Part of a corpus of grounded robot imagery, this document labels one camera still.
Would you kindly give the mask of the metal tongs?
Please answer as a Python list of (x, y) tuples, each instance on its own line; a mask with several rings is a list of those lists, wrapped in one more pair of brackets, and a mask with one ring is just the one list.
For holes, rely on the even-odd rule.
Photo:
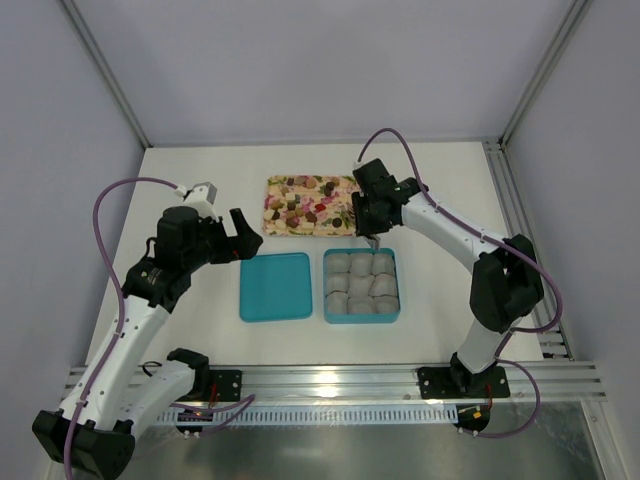
[(367, 242), (369, 247), (375, 251), (380, 249), (380, 237), (378, 235), (365, 235), (363, 239)]

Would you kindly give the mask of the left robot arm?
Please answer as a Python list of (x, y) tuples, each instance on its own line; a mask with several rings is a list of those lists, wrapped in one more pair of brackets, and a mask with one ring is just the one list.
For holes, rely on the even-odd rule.
[(211, 384), (209, 359), (177, 348), (135, 392), (128, 386), (149, 344), (203, 266), (253, 258), (262, 237), (240, 209), (230, 212), (236, 233), (219, 218), (188, 206), (165, 210), (153, 237), (154, 253), (127, 273), (119, 288), (117, 316), (82, 378), (55, 411), (42, 410), (32, 431), (68, 475), (79, 470), (116, 479), (137, 440), (173, 402), (203, 396)]

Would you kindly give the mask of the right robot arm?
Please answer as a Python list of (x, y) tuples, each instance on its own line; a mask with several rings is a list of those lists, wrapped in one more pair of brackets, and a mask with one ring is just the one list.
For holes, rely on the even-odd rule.
[(381, 160), (354, 165), (359, 191), (352, 195), (356, 234), (372, 238), (396, 226), (420, 233), (471, 274), (471, 328), (452, 355), (449, 382), (459, 395), (484, 391), (509, 332), (543, 299), (532, 243), (522, 235), (503, 246), (480, 228), (457, 219), (415, 178), (397, 181)]

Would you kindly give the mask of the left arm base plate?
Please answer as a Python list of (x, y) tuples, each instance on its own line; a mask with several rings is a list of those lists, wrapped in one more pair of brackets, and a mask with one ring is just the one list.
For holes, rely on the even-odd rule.
[(205, 399), (210, 403), (240, 401), (242, 378), (243, 372), (239, 369), (211, 369)]

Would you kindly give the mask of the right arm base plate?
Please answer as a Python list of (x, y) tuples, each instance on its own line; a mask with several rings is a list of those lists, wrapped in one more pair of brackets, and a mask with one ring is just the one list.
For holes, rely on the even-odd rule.
[(422, 399), (505, 399), (511, 395), (505, 369), (491, 365), (472, 374), (463, 367), (426, 367), (417, 370)]

